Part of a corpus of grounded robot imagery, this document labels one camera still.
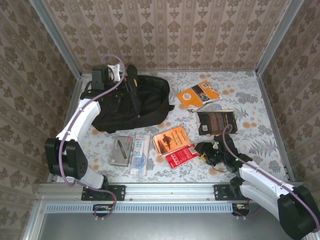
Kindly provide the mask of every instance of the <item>patterned wallpaper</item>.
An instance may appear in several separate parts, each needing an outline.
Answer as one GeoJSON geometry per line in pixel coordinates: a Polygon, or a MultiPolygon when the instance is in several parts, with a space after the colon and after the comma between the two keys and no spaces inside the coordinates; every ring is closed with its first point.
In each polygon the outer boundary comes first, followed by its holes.
{"type": "Polygon", "coordinates": [[[0,240],[19,239],[75,79],[27,0],[0,1],[0,240]]]}
{"type": "Polygon", "coordinates": [[[254,69],[289,0],[44,0],[83,72],[254,69]]]}
{"type": "Polygon", "coordinates": [[[305,0],[262,77],[295,177],[320,204],[319,16],[305,0]]]}

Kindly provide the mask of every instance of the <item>floral tablecloth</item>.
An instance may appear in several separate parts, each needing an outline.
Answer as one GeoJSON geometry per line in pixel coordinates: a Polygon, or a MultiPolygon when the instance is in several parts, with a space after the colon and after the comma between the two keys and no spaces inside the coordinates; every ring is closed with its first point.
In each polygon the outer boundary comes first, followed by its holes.
{"type": "MultiPolygon", "coordinates": [[[[171,169],[164,157],[159,157],[153,143],[150,143],[147,160],[147,175],[130,175],[129,167],[109,164],[116,136],[135,134],[154,135],[183,126],[192,143],[211,141],[213,137],[199,136],[196,113],[189,113],[177,98],[177,93],[190,88],[204,80],[222,94],[222,99],[208,105],[203,110],[234,109],[238,134],[232,134],[238,151],[250,156],[260,167],[280,180],[286,180],[285,170],[277,148],[270,120],[253,71],[215,71],[215,72],[149,72],[166,79],[170,85],[169,102],[175,105],[166,120],[155,126],[117,131],[113,134],[99,132],[91,126],[80,142],[89,167],[106,175],[111,183],[214,183],[228,182],[235,175],[215,171],[199,157],[171,169]]],[[[83,88],[91,80],[90,74],[82,76],[83,88]]],[[[224,170],[222,164],[216,166],[224,170]]]]}

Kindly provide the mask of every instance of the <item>orange book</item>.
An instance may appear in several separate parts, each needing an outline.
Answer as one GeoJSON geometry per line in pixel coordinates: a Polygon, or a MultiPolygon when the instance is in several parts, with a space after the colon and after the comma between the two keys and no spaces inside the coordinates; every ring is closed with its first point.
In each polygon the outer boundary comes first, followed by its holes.
{"type": "Polygon", "coordinates": [[[203,81],[198,85],[190,87],[176,96],[190,113],[194,113],[207,104],[221,99],[221,94],[213,90],[208,81],[203,81]]]}
{"type": "Polygon", "coordinates": [[[190,140],[183,126],[153,137],[153,143],[159,156],[166,155],[190,144],[190,140]]]}

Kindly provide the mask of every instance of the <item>metal vent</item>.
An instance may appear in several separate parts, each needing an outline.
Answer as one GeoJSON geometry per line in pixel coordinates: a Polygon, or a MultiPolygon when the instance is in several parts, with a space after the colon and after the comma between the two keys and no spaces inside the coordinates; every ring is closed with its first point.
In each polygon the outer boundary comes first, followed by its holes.
{"type": "MultiPolygon", "coordinates": [[[[92,203],[50,203],[46,206],[45,213],[93,213],[92,203]]],[[[114,213],[232,213],[232,203],[189,203],[189,204],[139,204],[118,203],[114,213]]]]}

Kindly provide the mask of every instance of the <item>red package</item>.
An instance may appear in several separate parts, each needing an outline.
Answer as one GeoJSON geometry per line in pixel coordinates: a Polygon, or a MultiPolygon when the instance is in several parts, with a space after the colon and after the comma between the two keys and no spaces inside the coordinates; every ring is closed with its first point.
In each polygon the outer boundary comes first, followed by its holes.
{"type": "Polygon", "coordinates": [[[194,149],[195,145],[191,144],[186,146],[174,153],[167,155],[165,158],[168,161],[170,167],[175,169],[176,167],[184,164],[185,162],[194,159],[195,157],[199,156],[197,151],[194,149]]]}

